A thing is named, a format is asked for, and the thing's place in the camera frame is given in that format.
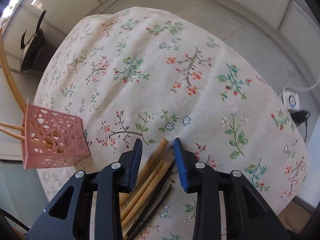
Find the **black cable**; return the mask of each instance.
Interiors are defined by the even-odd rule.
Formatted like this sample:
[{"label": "black cable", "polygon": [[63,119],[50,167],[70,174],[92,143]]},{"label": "black cable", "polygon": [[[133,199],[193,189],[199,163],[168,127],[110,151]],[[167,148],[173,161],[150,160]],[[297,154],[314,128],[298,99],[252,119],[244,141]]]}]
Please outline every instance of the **black cable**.
[{"label": "black cable", "polygon": [[23,224],[21,221],[16,219],[13,215],[9,214],[7,211],[0,208],[0,212],[2,212],[5,217],[9,218],[13,222],[15,222],[17,225],[21,226],[24,230],[29,231],[29,228],[25,224]]},{"label": "black cable", "polygon": [[290,113],[292,120],[295,122],[297,127],[302,124],[303,122],[306,125],[306,136],[304,138],[304,142],[307,140],[307,132],[308,132],[308,119],[310,117],[310,112],[307,110],[299,110]]}]

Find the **pink perforated container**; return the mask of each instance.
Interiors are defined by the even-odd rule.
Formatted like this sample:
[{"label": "pink perforated container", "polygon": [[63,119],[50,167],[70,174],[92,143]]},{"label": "pink perforated container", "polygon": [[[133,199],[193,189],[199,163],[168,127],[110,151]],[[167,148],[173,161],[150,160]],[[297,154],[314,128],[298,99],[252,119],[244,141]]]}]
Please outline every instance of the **pink perforated container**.
[{"label": "pink perforated container", "polygon": [[25,169],[73,166],[90,155],[78,116],[28,104],[22,126]]}]

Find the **wooden stick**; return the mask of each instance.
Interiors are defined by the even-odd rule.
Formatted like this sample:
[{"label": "wooden stick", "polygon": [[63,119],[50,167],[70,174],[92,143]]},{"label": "wooden stick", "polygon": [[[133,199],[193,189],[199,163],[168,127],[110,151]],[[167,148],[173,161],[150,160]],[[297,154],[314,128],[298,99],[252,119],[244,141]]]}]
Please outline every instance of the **wooden stick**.
[{"label": "wooden stick", "polygon": [[11,74],[11,70],[9,68],[9,64],[5,55],[5,50],[4,50],[4,45],[3,45],[3,41],[2,41],[2,29],[0,28],[0,63],[2,66],[2,70],[4,72],[4,76],[6,77],[7,83],[10,87],[10,90],[15,98],[15,100],[17,101],[21,111],[23,113],[26,112],[27,109],[27,104],[25,103],[24,99],[22,98],[17,84],[14,81],[12,74]]},{"label": "wooden stick", "polygon": [[[5,133],[5,134],[7,134],[7,135],[10,135],[10,136],[13,137],[13,138],[16,138],[16,139],[20,140],[20,141],[22,141],[22,142],[24,142],[24,141],[26,140],[26,138],[25,138],[23,135],[16,134],[16,133],[14,133],[14,132],[8,131],[8,130],[2,128],[2,127],[0,127],[0,131],[3,132],[3,133]],[[38,143],[39,143],[39,141],[34,140],[34,139],[31,139],[31,141],[32,141],[34,144],[38,144]],[[43,145],[44,145],[46,148],[48,148],[48,149],[53,149],[53,144],[44,143]]]},{"label": "wooden stick", "polygon": [[10,124],[10,123],[6,123],[6,122],[0,122],[0,125],[4,126],[4,127],[8,127],[11,129],[15,129],[15,130],[19,130],[19,131],[24,131],[24,127],[21,125],[15,125],[15,124]]},{"label": "wooden stick", "polygon": [[[152,155],[150,156],[149,160],[146,162],[142,170],[139,172],[137,177],[136,185],[139,186],[139,184],[143,181],[144,178],[147,178],[148,174],[151,173],[152,170],[155,169],[155,167],[158,165],[162,155],[163,150],[168,144],[168,140],[165,138],[162,138],[160,143],[158,144],[157,148],[153,151]],[[128,199],[130,194],[122,193],[120,194],[120,206],[124,204],[124,202]]]},{"label": "wooden stick", "polygon": [[148,197],[151,195],[151,193],[155,190],[158,183],[161,181],[163,176],[166,174],[167,170],[169,169],[171,163],[164,162],[159,172],[156,174],[156,176],[151,181],[149,187],[146,189],[146,191],[143,193],[141,198],[137,201],[135,206],[131,209],[129,214],[126,216],[126,218],[122,221],[121,226],[124,227],[138,212],[138,210],[143,206],[145,202],[147,202]]},{"label": "wooden stick", "polygon": [[146,191],[149,184],[153,180],[153,178],[157,175],[159,170],[161,169],[162,165],[164,164],[164,160],[161,160],[158,164],[157,168],[151,173],[150,177],[146,180],[146,182],[142,185],[142,187],[139,189],[137,194],[132,198],[130,203],[124,208],[124,210],[121,212],[121,221],[125,219],[125,217],[129,214],[129,212],[132,210],[133,206],[137,203],[137,201],[140,199],[142,194]]}]

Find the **white tablecloth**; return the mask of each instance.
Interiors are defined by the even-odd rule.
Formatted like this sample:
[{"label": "white tablecloth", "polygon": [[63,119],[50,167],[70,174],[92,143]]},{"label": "white tablecloth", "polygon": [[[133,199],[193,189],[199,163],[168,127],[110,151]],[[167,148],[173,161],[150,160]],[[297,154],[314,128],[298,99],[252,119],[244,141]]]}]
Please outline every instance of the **white tablecloth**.
[{"label": "white tablecloth", "polygon": [[[167,11],[134,7],[81,20],[34,104],[80,116],[91,151],[76,167],[38,170],[49,200],[76,170],[101,170],[136,138],[143,165],[162,137],[180,137],[216,170],[240,170],[275,213],[307,175],[305,144],[274,91],[221,40]],[[175,169],[170,180],[141,239],[192,238],[196,194],[183,192]]]}]

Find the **black kettle handle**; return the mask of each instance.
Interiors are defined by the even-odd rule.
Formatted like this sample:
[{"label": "black kettle handle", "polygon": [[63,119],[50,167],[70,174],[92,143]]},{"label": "black kettle handle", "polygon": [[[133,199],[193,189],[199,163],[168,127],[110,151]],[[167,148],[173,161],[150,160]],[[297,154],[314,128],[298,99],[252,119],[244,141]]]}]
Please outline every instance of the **black kettle handle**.
[{"label": "black kettle handle", "polygon": [[38,34],[39,31],[40,31],[40,25],[41,25],[41,23],[42,23],[42,20],[43,20],[44,15],[45,15],[46,12],[47,12],[47,11],[44,10],[44,11],[42,12],[42,14],[40,15],[40,18],[39,18],[38,24],[37,24],[37,28],[36,28],[36,34]]}]

